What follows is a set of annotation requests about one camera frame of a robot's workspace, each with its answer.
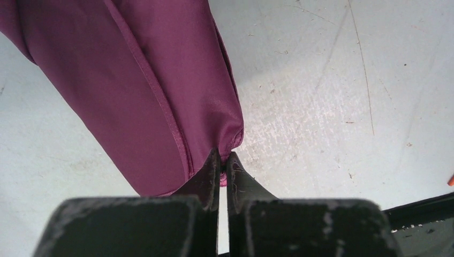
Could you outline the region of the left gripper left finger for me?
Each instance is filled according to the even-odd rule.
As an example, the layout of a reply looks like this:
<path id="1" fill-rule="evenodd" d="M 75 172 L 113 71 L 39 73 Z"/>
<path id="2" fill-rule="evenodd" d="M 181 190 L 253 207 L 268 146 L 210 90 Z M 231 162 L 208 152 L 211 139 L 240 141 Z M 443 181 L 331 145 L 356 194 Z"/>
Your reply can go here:
<path id="1" fill-rule="evenodd" d="M 217 256 L 221 158 L 169 196 L 73 198 L 54 211 L 34 256 Z"/>

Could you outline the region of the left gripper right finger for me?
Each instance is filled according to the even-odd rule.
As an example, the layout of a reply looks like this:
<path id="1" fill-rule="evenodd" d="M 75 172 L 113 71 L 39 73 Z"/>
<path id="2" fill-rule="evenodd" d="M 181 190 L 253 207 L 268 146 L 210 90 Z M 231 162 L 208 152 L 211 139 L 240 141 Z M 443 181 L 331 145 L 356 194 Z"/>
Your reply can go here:
<path id="1" fill-rule="evenodd" d="M 364 199 L 279 199 L 236 153 L 226 162 L 231 256 L 402 256 L 386 216 Z"/>

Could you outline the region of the magenta cloth napkin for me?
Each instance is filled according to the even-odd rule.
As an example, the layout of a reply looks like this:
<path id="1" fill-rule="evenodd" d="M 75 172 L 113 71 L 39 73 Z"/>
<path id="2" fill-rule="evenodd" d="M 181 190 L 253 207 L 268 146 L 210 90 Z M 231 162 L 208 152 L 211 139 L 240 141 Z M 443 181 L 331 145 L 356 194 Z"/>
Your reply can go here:
<path id="1" fill-rule="evenodd" d="M 243 140 L 208 1 L 1 1 L 1 32 L 141 196 L 173 193 Z"/>

